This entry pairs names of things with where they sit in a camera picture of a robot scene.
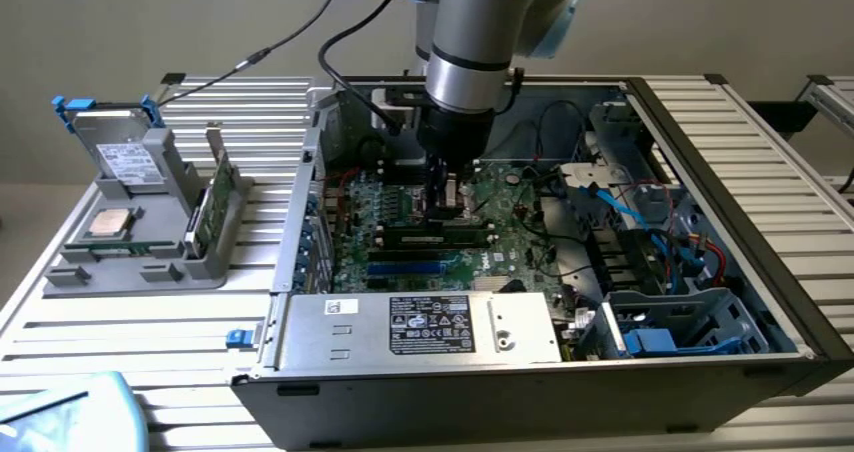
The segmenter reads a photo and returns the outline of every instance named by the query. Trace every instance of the blue drive bracket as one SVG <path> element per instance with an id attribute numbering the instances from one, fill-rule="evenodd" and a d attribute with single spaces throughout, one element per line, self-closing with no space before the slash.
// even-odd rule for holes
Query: blue drive bracket
<path id="1" fill-rule="evenodd" d="M 53 105 L 53 112 L 62 121 L 65 129 L 72 134 L 76 134 L 77 131 L 74 130 L 73 126 L 73 117 L 68 116 L 68 112 L 82 112 L 85 110 L 94 110 L 98 108 L 97 101 L 92 98 L 70 99 L 68 103 L 65 103 L 65 97 L 62 97 L 61 95 L 53 97 L 50 104 Z M 126 106 L 128 108 L 134 108 L 133 104 L 126 104 Z M 142 99 L 138 102 L 138 107 L 142 109 L 145 115 L 148 116 L 150 127 L 164 128 L 165 122 L 162 121 L 162 116 L 160 115 L 160 108 L 149 95 L 142 96 Z"/>

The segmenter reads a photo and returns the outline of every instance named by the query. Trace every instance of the white wall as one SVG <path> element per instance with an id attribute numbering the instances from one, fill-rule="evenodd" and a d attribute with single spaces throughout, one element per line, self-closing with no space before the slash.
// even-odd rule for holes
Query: white wall
<path id="1" fill-rule="evenodd" d="M 130 100 L 164 72 L 216 74 L 285 35 L 320 0 L 0 0 L 0 181 L 77 183 L 92 174 L 49 100 Z M 316 28 L 253 70 L 317 74 L 324 38 L 379 0 L 336 0 Z M 851 0 L 581 0 L 559 57 L 537 73 L 723 73 L 748 98 L 794 96 L 807 73 L 854 75 Z M 331 54 L 349 74 L 411 60 L 412 5 L 396 3 Z M 819 131 L 804 153 L 842 174 L 854 141 Z M 824 147 L 824 139 L 835 138 Z"/>

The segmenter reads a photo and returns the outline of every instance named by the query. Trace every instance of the robotic arm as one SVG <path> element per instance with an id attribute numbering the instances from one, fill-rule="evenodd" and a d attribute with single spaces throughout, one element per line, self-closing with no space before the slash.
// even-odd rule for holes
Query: robotic arm
<path id="1" fill-rule="evenodd" d="M 451 167 L 485 149 L 515 53 L 552 57 L 575 0 L 415 0 L 429 106 L 417 140 Z"/>

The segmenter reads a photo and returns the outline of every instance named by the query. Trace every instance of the capacitor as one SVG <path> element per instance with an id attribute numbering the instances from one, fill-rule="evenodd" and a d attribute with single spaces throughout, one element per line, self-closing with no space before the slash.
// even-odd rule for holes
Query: capacitor
<path id="1" fill-rule="evenodd" d="M 521 178 L 516 174 L 507 174 L 504 176 L 504 182 L 507 185 L 515 187 L 521 182 Z"/>

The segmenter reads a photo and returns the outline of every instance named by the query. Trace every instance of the blue latch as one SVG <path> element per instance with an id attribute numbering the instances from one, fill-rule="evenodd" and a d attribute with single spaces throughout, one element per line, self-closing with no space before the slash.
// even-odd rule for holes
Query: blue latch
<path id="1" fill-rule="evenodd" d="M 625 350 L 632 357 L 728 355 L 739 352 L 742 339 L 730 337 L 716 345 L 676 347 L 667 329 L 633 329 L 623 334 Z"/>
<path id="2" fill-rule="evenodd" d="M 253 347 L 252 337 L 255 332 L 245 329 L 235 329 L 225 336 L 226 349 L 251 349 Z"/>
<path id="3" fill-rule="evenodd" d="M 148 114 L 148 119 L 150 120 L 152 127 L 165 127 L 165 122 L 162 122 L 162 116 L 160 115 L 160 108 L 157 107 L 157 103 L 150 100 L 148 95 L 142 96 L 142 100 L 138 105 L 142 106 L 142 110 Z"/>
<path id="4" fill-rule="evenodd" d="M 68 129 L 68 132 L 74 134 L 76 133 L 74 126 L 70 123 L 70 120 L 68 120 L 68 116 L 65 115 L 65 97 L 62 97 L 61 95 L 57 95 L 56 97 L 53 97 L 50 104 L 53 104 L 53 112 L 58 116 L 58 120 L 62 121 L 62 125 L 65 126 L 65 129 Z"/>
<path id="5" fill-rule="evenodd" d="M 97 105 L 97 102 L 94 102 L 94 99 L 88 99 L 88 98 L 70 99 L 65 104 L 65 109 L 66 110 L 92 110 L 96 105 Z"/>

